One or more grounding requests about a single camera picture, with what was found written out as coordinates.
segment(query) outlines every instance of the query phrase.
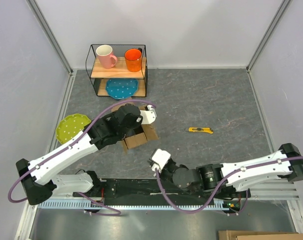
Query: black wire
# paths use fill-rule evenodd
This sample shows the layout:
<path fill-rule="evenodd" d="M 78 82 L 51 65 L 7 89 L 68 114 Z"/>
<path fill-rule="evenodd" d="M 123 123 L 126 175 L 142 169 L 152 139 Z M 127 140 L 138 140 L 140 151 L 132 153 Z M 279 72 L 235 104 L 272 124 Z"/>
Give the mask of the black wire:
<path fill-rule="evenodd" d="M 78 174 L 80 171 L 83 171 L 84 173 L 86 172 L 84 169 L 80 169 L 75 174 Z"/>

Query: brown cardboard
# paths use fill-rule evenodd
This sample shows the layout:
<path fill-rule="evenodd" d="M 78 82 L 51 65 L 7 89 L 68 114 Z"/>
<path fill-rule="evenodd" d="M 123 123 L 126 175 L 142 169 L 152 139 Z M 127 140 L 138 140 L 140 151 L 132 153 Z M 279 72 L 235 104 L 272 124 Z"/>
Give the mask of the brown cardboard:
<path fill-rule="evenodd" d="M 111 111 L 114 112 L 118 110 L 121 106 L 124 106 L 128 103 L 134 104 L 132 102 L 127 102 L 113 107 Z M 138 108 L 139 110 L 145 110 L 145 106 L 139 106 Z M 147 143 L 148 141 L 159 139 L 153 124 L 142 124 L 141 129 L 138 129 L 138 132 L 139 133 L 137 133 L 136 135 L 125 137 L 124 140 L 120 141 L 125 153 L 127 153 L 128 149 L 133 149 Z"/>
<path fill-rule="evenodd" d="M 303 240 L 303 234 L 238 236 L 237 240 Z"/>
<path fill-rule="evenodd" d="M 240 236 L 253 236 L 253 235 L 283 235 L 283 234 L 296 234 L 296 232 L 271 232 L 271 231 L 218 231 L 219 240 L 240 240 Z"/>

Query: cup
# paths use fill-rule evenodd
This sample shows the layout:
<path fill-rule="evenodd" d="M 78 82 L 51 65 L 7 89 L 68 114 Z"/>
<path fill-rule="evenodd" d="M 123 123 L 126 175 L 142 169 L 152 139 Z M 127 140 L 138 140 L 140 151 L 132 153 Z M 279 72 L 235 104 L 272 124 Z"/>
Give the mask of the cup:
<path fill-rule="evenodd" d="M 113 48 L 109 45 L 101 45 L 96 49 L 100 64 L 105 69 L 111 69 L 117 63 L 117 57 L 113 53 Z"/>
<path fill-rule="evenodd" d="M 142 52 L 137 48 L 129 49 L 125 52 L 127 69 L 131 72 L 138 72 L 142 69 Z"/>

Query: white wall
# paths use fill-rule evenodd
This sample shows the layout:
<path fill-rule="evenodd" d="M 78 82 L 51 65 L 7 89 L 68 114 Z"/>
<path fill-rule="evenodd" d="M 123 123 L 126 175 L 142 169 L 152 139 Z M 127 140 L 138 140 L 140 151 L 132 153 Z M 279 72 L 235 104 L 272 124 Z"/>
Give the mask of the white wall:
<path fill-rule="evenodd" d="M 73 68 L 90 44 L 146 44 L 148 66 L 246 66 L 282 0 L 37 0 Z"/>
<path fill-rule="evenodd" d="M 252 78 L 274 147 L 291 142 L 303 155 L 303 0 L 290 4 Z M 303 181 L 296 186 L 303 202 Z"/>
<path fill-rule="evenodd" d="M 15 163 L 46 152 L 67 80 L 26 1 L 0 1 L 0 240 L 14 238 L 24 206 L 7 200 Z M 13 197 L 23 192 L 19 186 Z"/>

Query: wooden shelf board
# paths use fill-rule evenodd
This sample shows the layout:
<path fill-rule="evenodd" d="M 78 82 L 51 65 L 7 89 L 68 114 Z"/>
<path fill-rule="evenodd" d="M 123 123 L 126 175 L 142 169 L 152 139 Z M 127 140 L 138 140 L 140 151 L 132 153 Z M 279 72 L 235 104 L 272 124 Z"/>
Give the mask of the wooden shelf board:
<path fill-rule="evenodd" d="M 111 79 L 111 78 L 133 78 L 133 79 L 143 79 L 146 69 L 146 57 L 142 58 L 142 71 L 128 71 L 125 58 L 124 57 L 117 57 L 118 62 L 116 66 L 105 69 L 102 67 L 98 58 L 95 59 L 95 63 L 93 65 L 91 78 L 92 79 Z"/>
<path fill-rule="evenodd" d="M 99 97 L 106 97 L 109 96 L 109 94 L 106 91 L 106 83 L 109 79 L 101 79 L 100 85 L 98 89 L 97 95 Z M 145 81 L 144 79 L 138 79 L 138 90 L 135 92 L 133 97 L 145 97 L 146 96 L 146 90 L 145 90 Z"/>

